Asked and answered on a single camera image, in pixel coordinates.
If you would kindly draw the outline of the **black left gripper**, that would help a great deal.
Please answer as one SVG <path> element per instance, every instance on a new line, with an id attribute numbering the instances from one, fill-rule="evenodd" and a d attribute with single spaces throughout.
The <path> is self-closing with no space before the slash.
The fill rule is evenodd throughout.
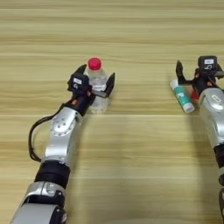
<path id="1" fill-rule="evenodd" d="M 84 74 L 87 65 L 84 64 L 79 66 L 75 71 L 76 74 Z M 114 86 L 115 86 L 116 74 L 112 73 L 106 83 L 105 92 L 103 91 L 95 91 L 95 90 L 87 90 L 81 94 L 73 93 L 72 98 L 66 103 L 66 106 L 76 110 L 81 116 L 84 116 L 88 108 L 93 104 L 95 97 L 99 96 L 101 98 L 107 98 L 110 96 Z"/>

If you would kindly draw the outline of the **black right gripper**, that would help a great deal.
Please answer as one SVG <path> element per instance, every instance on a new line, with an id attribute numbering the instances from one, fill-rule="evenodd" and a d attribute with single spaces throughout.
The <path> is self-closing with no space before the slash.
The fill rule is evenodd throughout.
<path id="1" fill-rule="evenodd" d="M 201 95 L 202 92 L 209 88 L 218 88 L 218 84 L 216 83 L 216 79 L 224 78 L 224 71 L 206 71 L 202 72 L 199 69 L 195 70 L 194 76 L 192 80 L 186 80 L 183 74 L 183 66 L 182 63 L 178 60 L 176 64 L 176 75 L 178 78 L 179 85 L 191 85 L 194 91 Z"/>

